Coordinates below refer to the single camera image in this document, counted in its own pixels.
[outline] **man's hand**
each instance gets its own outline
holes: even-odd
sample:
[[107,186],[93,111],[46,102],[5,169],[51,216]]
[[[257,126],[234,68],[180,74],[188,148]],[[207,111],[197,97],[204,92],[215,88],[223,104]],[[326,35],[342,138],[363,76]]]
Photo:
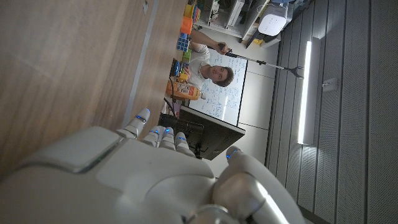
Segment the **man's hand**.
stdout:
[[188,66],[185,66],[184,71],[185,71],[185,74],[188,75],[188,79],[190,79],[191,78],[191,73],[189,72]]
[[[224,47],[220,49],[219,44],[223,44]],[[231,49],[226,45],[225,42],[218,42],[216,45],[213,47],[219,54],[227,54]]]

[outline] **man's arm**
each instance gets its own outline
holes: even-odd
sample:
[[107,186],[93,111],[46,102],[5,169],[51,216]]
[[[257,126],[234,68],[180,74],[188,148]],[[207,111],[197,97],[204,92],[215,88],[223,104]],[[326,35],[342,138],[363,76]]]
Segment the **man's arm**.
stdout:
[[[226,54],[230,50],[228,48],[228,46],[226,45],[226,43],[216,42],[215,40],[208,37],[206,34],[193,29],[191,31],[191,45],[194,49],[196,49],[198,47],[197,44],[204,44],[204,45],[210,46],[210,47],[214,48],[220,54]],[[223,49],[220,49],[218,44],[224,44],[225,46]]]
[[192,49],[192,50],[194,50],[194,51],[196,51],[198,53],[201,53],[201,50],[200,50],[201,49],[201,45],[200,44],[195,43],[192,40],[189,42],[189,44],[190,44],[190,49]]

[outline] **white robotic hand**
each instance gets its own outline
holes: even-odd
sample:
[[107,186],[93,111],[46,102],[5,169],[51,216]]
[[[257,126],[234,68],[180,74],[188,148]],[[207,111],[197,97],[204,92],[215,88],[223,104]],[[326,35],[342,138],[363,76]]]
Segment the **white robotic hand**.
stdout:
[[184,133],[149,110],[116,133],[92,127],[29,156],[0,181],[4,223],[304,223],[298,206],[255,158],[232,146],[216,180]]
[[214,203],[241,222],[305,223],[293,198],[263,164],[235,146],[226,157],[229,166],[215,184]]
[[124,134],[124,136],[127,138],[137,139],[138,135],[140,135],[141,131],[144,129],[144,126],[149,119],[149,116],[149,109],[142,109],[124,129],[118,130],[118,132]]

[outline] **rubik's cube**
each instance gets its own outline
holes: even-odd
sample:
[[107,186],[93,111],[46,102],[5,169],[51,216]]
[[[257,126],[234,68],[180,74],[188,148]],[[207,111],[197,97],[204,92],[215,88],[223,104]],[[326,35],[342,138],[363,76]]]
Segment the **rubik's cube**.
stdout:
[[187,52],[184,52],[184,54],[182,55],[182,61],[185,63],[189,63],[189,61],[191,61],[191,53],[191,49],[188,49]]
[[192,19],[193,19],[193,23],[198,22],[200,17],[200,9],[195,6],[195,8],[193,9],[193,15],[192,15]]
[[189,40],[179,37],[177,43],[177,50],[182,50],[183,52],[188,52]]

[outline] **wooden table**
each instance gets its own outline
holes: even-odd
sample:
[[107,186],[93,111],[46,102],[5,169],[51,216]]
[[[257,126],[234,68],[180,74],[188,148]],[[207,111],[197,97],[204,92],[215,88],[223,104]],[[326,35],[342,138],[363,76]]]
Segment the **wooden table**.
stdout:
[[[0,175],[89,126],[122,127],[155,0],[0,3]],[[159,0],[131,116],[156,125],[185,1]]]

